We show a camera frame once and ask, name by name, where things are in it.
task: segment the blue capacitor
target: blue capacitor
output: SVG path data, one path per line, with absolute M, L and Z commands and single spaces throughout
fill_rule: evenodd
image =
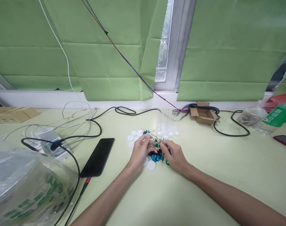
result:
M 155 156 L 154 156 L 154 155 L 151 155 L 150 157 L 151 157 L 151 160 L 152 160 L 152 161 L 156 162 L 156 159 L 155 159 Z

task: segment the small cardboard box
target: small cardboard box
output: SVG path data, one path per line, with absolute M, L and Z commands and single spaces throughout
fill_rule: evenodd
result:
M 197 102 L 197 106 L 207 107 L 209 106 L 209 102 Z M 207 125 L 212 125 L 213 122 L 218 121 L 218 116 L 211 110 L 201 109 L 201 108 L 190 108 L 191 116 L 196 117 L 197 123 L 203 123 Z
M 0 123 L 19 123 L 34 118 L 39 113 L 34 108 L 0 107 Z

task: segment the water bottle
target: water bottle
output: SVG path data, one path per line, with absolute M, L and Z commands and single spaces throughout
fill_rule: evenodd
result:
M 255 124 L 254 129 L 263 134 L 271 134 L 286 123 L 286 102 L 279 104 L 262 121 Z

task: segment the forearm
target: forearm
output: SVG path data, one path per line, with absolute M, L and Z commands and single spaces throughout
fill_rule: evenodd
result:
M 184 176 L 203 189 L 242 225 L 286 225 L 286 217 L 274 209 L 192 165 Z
M 104 225 L 136 175 L 135 170 L 126 166 L 108 188 L 79 215 L 71 226 Z

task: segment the light green desk surface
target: light green desk surface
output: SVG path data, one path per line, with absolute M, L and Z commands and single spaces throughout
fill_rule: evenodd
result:
M 67 110 L 66 114 L 76 110 Z M 221 112 L 217 126 L 224 133 L 244 133 L 230 119 L 231 113 Z M 61 110 L 43 110 L 33 119 L 19 124 L 0 124 L 0 136 L 13 129 L 32 123 L 49 124 L 61 119 Z M 115 179 L 130 159 L 127 136 L 132 130 L 156 126 L 156 111 L 139 116 L 124 116 L 111 111 L 96 121 L 102 126 L 102 135 L 71 145 L 82 169 L 101 138 L 114 137 L 115 143 L 100 177 L 92 178 L 82 196 L 71 222 L 91 204 Z M 88 125 L 81 126 L 73 135 L 81 135 Z M 75 128 L 59 129 L 62 137 Z M 200 170 L 254 196 L 286 216 L 286 146 L 273 140 L 275 135 L 286 135 L 286 125 L 274 134 L 262 135 L 249 127 L 251 135 L 245 138 L 226 137 L 211 126 L 198 124 L 187 116 L 180 123 L 181 135 L 173 137 L 182 146 L 187 160 Z M 8 141 L 21 145 L 22 131 L 14 132 Z M 92 123 L 90 135 L 99 133 Z M 68 158 L 66 164 L 73 164 Z M 154 172 L 144 167 L 141 175 L 129 187 L 107 222 L 117 225 L 238 225 L 238 223 L 195 184 L 171 167 L 158 162 Z

